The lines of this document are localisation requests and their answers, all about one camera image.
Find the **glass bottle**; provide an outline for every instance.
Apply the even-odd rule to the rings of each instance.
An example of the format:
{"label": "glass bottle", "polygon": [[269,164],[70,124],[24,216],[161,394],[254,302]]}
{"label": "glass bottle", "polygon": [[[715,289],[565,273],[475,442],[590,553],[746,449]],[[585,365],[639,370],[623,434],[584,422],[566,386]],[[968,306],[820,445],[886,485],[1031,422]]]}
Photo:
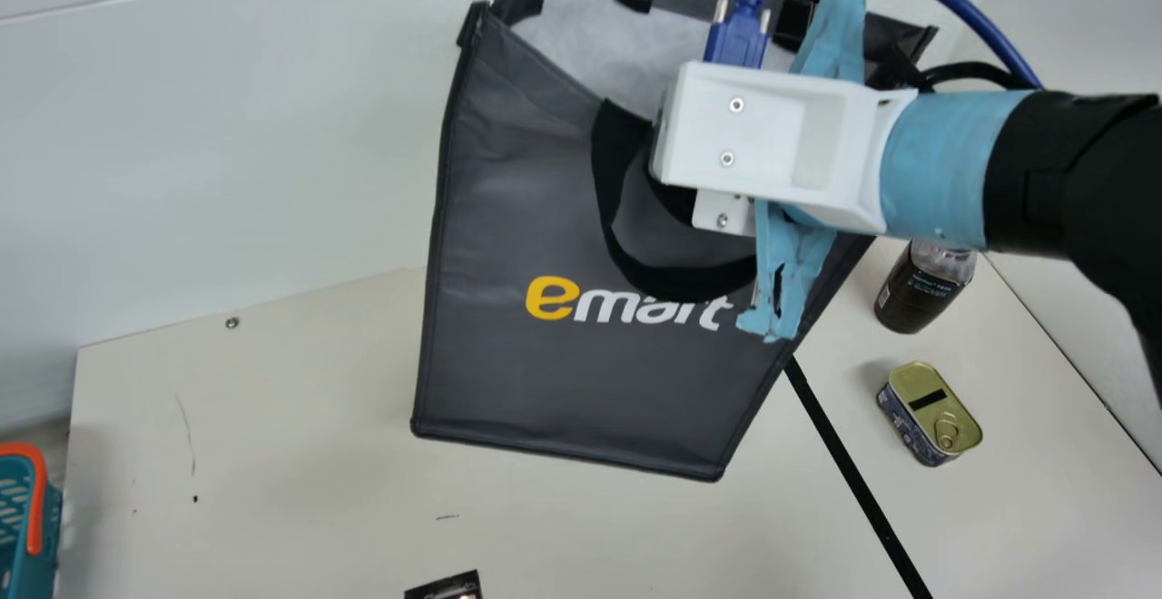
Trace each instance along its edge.
{"label": "glass bottle", "polygon": [[948,308],[975,270],[976,251],[914,238],[888,274],[875,315],[894,331],[914,334]]}

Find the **tin can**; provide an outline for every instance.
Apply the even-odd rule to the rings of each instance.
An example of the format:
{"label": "tin can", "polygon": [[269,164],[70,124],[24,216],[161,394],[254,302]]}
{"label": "tin can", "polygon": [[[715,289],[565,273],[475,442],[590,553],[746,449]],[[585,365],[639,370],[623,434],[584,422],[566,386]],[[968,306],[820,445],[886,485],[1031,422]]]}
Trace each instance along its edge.
{"label": "tin can", "polygon": [[876,401],[925,465],[942,465],[981,443],[981,426],[927,363],[895,369]]}

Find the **teal basket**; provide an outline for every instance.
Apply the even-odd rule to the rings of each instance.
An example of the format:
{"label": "teal basket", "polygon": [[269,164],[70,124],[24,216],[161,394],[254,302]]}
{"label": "teal basket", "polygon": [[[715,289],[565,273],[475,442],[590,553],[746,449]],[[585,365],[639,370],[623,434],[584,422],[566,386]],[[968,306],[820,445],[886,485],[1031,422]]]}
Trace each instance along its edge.
{"label": "teal basket", "polygon": [[49,485],[41,452],[0,443],[0,599],[52,597],[59,533],[60,491]]}

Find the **shopping bag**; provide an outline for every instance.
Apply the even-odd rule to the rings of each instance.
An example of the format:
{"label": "shopping bag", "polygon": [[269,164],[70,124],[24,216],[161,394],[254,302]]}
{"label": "shopping bag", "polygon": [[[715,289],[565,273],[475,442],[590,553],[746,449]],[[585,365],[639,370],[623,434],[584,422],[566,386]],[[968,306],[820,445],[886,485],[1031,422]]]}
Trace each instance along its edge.
{"label": "shopping bag", "polygon": [[[694,229],[693,195],[646,172],[651,120],[679,66],[700,60],[715,3],[469,8],[440,143],[416,435],[723,475],[870,238],[835,238],[796,338],[734,327],[754,241]],[[768,3],[763,69],[786,71],[811,3]],[[933,34],[869,14],[867,69],[916,60]]]}

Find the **white wall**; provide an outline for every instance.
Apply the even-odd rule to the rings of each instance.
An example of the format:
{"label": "white wall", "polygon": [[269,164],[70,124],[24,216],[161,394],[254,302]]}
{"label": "white wall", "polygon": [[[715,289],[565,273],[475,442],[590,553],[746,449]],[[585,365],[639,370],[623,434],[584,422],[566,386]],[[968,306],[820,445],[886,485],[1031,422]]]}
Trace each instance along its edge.
{"label": "white wall", "polygon": [[469,1],[0,0],[0,429],[78,345],[423,265]]}
{"label": "white wall", "polygon": [[[1047,87],[1076,93],[1162,91],[1162,0],[984,0],[984,12]],[[989,58],[964,37],[956,60]],[[989,256],[1155,465],[1162,411],[1121,305],[1071,263]]]}

